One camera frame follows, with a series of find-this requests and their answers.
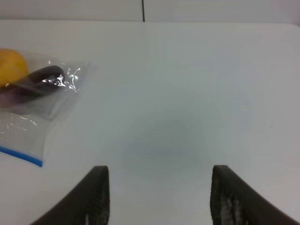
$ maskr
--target table surface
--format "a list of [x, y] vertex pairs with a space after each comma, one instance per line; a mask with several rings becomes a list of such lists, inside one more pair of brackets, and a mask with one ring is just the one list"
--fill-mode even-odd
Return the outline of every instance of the table surface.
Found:
[[90, 60], [43, 168], [0, 154], [0, 224], [29, 224], [94, 165], [110, 224], [212, 224], [215, 164], [300, 221], [300, 29], [289, 24], [0, 21], [0, 46]]

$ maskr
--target plastic bag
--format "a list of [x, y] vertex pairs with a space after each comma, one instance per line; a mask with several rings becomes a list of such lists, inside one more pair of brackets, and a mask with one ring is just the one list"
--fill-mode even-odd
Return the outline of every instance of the plastic bag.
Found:
[[42, 166], [47, 129], [74, 102], [88, 65], [0, 49], [0, 152]]

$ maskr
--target white wall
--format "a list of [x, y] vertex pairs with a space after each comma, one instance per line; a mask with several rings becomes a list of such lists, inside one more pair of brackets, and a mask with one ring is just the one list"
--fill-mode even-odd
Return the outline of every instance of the white wall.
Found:
[[1, 0], [0, 18], [143, 20], [141, 0]]
[[300, 23], [300, 0], [145, 0], [149, 22]]

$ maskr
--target eggplant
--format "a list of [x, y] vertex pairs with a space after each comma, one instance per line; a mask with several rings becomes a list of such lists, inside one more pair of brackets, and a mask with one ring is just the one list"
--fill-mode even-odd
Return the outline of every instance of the eggplant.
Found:
[[25, 78], [0, 88], [0, 106], [23, 104], [50, 95], [64, 85], [65, 73], [58, 66], [48, 66]]

